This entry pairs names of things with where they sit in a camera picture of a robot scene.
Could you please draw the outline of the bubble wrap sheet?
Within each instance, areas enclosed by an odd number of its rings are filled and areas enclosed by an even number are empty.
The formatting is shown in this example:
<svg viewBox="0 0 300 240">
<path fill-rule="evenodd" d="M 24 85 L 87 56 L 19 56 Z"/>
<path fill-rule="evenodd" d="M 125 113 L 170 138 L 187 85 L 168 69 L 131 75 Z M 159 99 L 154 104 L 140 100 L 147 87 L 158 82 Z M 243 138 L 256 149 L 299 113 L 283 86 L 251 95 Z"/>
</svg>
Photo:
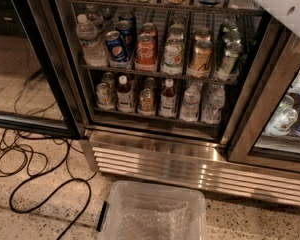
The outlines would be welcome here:
<svg viewBox="0 0 300 240">
<path fill-rule="evenodd" d="M 190 219 L 188 202 L 126 198 L 118 240 L 185 240 Z"/>
</svg>

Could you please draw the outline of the white green soda can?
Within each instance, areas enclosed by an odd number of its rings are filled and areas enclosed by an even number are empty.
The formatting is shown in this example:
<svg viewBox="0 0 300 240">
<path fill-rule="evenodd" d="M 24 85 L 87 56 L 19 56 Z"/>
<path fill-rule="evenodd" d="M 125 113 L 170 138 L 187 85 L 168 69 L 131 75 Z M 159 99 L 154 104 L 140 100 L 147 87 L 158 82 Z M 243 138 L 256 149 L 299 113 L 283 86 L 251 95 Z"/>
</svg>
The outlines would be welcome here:
<svg viewBox="0 0 300 240">
<path fill-rule="evenodd" d="M 164 46 L 162 71 L 179 74 L 183 66 L 184 45 L 178 38 L 169 38 Z"/>
</svg>

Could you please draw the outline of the stainless steel beverage fridge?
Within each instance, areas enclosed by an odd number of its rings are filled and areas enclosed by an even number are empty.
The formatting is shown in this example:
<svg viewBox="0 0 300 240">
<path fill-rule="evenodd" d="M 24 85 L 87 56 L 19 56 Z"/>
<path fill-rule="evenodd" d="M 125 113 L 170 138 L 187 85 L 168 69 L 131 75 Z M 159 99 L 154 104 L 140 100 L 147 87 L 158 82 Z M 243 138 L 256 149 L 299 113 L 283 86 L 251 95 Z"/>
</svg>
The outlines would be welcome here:
<svg viewBox="0 0 300 240">
<path fill-rule="evenodd" d="M 300 173 L 233 162 L 230 154 L 240 130 L 253 110 L 261 90 L 259 83 L 269 77 L 285 45 L 284 34 L 292 32 L 253 0 L 222 0 L 216 6 L 198 0 L 188 4 L 142 3 L 130 0 L 50 0 L 57 26 L 79 92 L 83 116 L 82 141 L 91 166 L 99 171 L 154 180 L 195 189 L 251 197 L 300 206 Z M 86 64 L 76 34 L 77 16 L 85 14 L 96 26 L 107 53 L 108 65 Z M 106 47 L 105 36 L 117 30 L 119 21 L 128 20 L 134 29 L 135 45 L 128 62 L 115 62 Z M 156 63 L 145 66 L 136 62 L 136 43 L 144 23 L 158 29 L 155 40 Z M 164 46 L 169 38 L 183 41 L 183 66 L 179 74 L 162 71 Z M 196 41 L 213 44 L 208 70 L 191 69 Z M 240 43 L 242 51 L 227 79 L 217 72 L 223 49 Z M 117 108 L 117 85 L 125 75 L 134 90 L 134 111 Z M 164 81 L 172 78 L 176 88 L 174 118 L 160 115 Z M 114 108 L 98 106 L 96 87 L 108 83 Z M 180 119 L 184 92 L 191 85 L 200 91 L 198 120 Z M 138 110 L 140 92 L 154 92 L 155 113 Z M 218 124 L 201 121 L 211 92 L 223 89 L 225 104 Z M 300 69 L 274 115 L 291 107 L 300 111 Z"/>
</svg>

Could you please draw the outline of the blue pepsi can behind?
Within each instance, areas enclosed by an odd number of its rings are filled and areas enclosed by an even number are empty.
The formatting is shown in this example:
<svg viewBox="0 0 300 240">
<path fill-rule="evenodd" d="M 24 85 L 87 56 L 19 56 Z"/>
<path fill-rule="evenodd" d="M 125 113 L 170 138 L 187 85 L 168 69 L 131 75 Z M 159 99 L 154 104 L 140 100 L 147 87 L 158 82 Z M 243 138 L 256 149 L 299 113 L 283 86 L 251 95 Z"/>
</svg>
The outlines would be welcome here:
<svg viewBox="0 0 300 240">
<path fill-rule="evenodd" d="M 116 29 L 121 33 L 128 53 L 132 54 L 135 45 L 135 36 L 132 24 L 128 20 L 122 20 L 117 23 Z"/>
</svg>

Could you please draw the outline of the green can bottom shelf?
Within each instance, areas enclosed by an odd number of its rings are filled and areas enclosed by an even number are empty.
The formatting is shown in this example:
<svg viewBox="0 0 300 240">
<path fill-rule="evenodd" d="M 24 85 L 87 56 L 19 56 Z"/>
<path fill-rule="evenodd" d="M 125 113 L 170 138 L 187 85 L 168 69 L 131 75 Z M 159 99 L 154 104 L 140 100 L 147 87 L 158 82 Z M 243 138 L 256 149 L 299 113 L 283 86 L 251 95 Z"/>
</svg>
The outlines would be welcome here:
<svg viewBox="0 0 300 240">
<path fill-rule="evenodd" d="M 100 83 L 96 87 L 98 106 L 104 110 L 114 108 L 114 97 L 108 83 Z"/>
</svg>

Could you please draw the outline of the orange gold soda can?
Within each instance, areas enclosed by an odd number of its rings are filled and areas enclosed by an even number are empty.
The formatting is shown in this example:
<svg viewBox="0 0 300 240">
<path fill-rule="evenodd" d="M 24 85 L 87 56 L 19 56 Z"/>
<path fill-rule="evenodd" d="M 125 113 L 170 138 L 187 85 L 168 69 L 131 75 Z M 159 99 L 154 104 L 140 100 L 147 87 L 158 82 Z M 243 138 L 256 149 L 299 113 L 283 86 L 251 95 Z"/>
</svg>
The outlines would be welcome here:
<svg viewBox="0 0 300 240">
<path fill-rule="evenodd" d="M 192 70 L 197 72 L 205 72 L 208 70 L 208 64 L 212 55 L 213 44 L 211 41 L 196 41 L 192 51 L 190 66 Z"/>
</svg>

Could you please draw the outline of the brown tea bottle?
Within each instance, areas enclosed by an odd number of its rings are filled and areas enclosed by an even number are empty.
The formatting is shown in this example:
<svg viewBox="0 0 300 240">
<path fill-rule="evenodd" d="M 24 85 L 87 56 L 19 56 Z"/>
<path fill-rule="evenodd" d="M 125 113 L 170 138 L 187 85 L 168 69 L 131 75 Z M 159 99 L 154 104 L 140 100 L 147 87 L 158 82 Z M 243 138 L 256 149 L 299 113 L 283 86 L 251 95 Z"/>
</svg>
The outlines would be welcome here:
<svg viewBox="0 0 300 240">
<path fill-rule="evenodd" d="M 134 90 L 125 75 L 119 77 L 117 85 L 117 108 L 121 112 L 131 113 L 134 111 Z"/>
<path fill-rule="evenodd" d="M 176 88 L 172 78 L 164 81 L 164 87 L 161 92 L 160 115 L 166 118 L 174 118 L 176 111 Z"/>
</svg>

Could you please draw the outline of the green silver soda can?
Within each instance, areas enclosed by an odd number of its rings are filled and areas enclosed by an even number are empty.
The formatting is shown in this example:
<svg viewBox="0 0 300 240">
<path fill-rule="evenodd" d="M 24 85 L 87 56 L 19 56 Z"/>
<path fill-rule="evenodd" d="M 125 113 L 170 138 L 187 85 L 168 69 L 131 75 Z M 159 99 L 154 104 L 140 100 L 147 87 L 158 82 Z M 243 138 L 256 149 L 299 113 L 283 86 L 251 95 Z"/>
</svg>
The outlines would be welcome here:
<svg viewBox="0 0 300 240">
<path fill-rule="evenodd" d="M 239 55 L 241 54 L 241 51 L 242 45 L 240 43 L 230 42 L 225 46 L 217 68 L 220 79 L 225 80 L 228 78 L 239 58 Z"/>
</svg>

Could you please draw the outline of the brown tea bottle left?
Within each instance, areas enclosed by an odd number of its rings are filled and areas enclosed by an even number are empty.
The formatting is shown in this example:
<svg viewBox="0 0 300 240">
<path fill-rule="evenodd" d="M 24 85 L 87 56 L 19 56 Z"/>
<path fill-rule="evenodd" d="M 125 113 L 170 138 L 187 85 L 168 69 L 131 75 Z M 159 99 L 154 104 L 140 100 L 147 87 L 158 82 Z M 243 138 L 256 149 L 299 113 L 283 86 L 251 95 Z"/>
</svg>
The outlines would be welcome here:
<svg viewBox="0 0 300 240">
<path fill-rule="evenodd" d="M 134 111 L 134 90 L 125 75 L 119 77 L 117 85 L 117 108 L 121 112 L 131 113 Z"/>
</svg>

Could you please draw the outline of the blue pepsi can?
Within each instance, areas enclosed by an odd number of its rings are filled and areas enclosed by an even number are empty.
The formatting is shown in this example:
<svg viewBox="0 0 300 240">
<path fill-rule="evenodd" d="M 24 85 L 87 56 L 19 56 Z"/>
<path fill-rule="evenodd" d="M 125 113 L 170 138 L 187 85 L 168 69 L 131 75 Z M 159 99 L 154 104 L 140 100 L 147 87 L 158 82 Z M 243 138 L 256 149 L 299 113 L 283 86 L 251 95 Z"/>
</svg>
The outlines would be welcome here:
<svg viewBox="0 0 300 240">
<path fill-rule="evenodd" d="M 117 23 L 116 29 L 121 33 L 128 53 L 132 54 L 135 45 L 135 36 L 132 24 L 128 20 L 122 20 Z"/>
<path fill-rule="evenodd" d="M 106 33 L 105 44 L 111 58 L 115 62 L 128 62 L 129 55 L 121 33 L 117 30 L 111 30 Z"/>
</svg>

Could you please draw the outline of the red coca cola can behind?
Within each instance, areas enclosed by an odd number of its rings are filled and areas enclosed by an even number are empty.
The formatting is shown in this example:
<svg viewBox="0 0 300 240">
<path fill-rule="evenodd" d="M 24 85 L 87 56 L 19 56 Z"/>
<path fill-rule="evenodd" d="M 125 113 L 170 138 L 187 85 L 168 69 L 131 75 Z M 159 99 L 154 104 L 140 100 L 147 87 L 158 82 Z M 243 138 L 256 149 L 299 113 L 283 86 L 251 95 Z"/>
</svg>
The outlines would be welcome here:
<svg viewBox="0 0 300 240">
<path fill-rule="evenodd" d="M 152 22 L 144 23 L 141 27 L 140 33 L 150 34 L 155 40 L 158 40 L 158 29 L 157 26 Z"/>
</svg>

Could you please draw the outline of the water bottle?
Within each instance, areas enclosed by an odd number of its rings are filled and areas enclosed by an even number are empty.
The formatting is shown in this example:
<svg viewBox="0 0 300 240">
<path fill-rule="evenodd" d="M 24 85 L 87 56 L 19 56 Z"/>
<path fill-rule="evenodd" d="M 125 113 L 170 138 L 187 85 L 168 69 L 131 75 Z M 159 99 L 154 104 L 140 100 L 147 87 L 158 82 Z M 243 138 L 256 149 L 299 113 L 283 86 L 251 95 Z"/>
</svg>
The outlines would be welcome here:
<svg viewBox="0 0 300 240">
<path fill-rule="evenodd" d="M 181 120 L 187 122 L 198 120 L 200 99 L 200 91 L 196 85 L 191 85 L 185 90 L 180 111 Z"/>
<path fill-rule="evenodd" d="M 225 104 L 225 91 L 218 89 L 211 92 L 205 103 L 201 121 L 207 124 L 218 124 L 221 121 L 221 113 Z"/>
</svg>

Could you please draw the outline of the clear plastic storage bin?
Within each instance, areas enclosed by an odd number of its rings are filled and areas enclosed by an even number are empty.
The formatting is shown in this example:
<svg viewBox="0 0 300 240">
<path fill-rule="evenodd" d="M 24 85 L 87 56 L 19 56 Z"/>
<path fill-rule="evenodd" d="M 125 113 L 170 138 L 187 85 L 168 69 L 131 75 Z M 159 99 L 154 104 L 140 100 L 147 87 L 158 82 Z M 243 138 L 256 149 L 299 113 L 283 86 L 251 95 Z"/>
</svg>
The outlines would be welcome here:
<svg viewBox="0 0 300 240">
<path fill-rule="evenodd" d="M 97 231 L 98 240 L 208 240 L 206 200 L 186 188 L 117 181 Z"/>
</svg>

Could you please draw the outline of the blue pepsi can front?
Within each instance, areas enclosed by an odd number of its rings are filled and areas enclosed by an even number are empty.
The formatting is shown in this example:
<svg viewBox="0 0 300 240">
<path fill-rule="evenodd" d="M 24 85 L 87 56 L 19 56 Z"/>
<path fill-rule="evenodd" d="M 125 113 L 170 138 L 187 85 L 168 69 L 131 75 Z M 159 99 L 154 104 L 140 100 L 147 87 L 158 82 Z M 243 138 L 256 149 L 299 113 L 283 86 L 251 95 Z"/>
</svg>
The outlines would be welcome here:
<svg viewBox="0 0 300 240">
<path fill-rule="evenodd" d="M 121 33 L 117 30 L 111 30 L 106 33 L 105 44 L 111 58 L 115 62 L 128 62 L 129 55 Z"/>
</svg>

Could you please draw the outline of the gold can bottom shelf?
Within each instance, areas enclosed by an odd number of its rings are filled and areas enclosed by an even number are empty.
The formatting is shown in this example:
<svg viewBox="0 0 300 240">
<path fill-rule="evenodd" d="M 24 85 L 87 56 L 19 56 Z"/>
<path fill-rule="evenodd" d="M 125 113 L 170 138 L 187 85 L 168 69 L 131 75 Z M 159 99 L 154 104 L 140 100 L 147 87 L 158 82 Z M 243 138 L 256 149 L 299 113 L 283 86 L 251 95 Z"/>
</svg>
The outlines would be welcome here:
<svg viewBox="0 0 300 240">
<path fill-rule="evenodd" d="M 140 92 L 138 110 L 143 115 L 155 113 L 155 97 L 151 89 L 145 88 Z"/>
</svg>

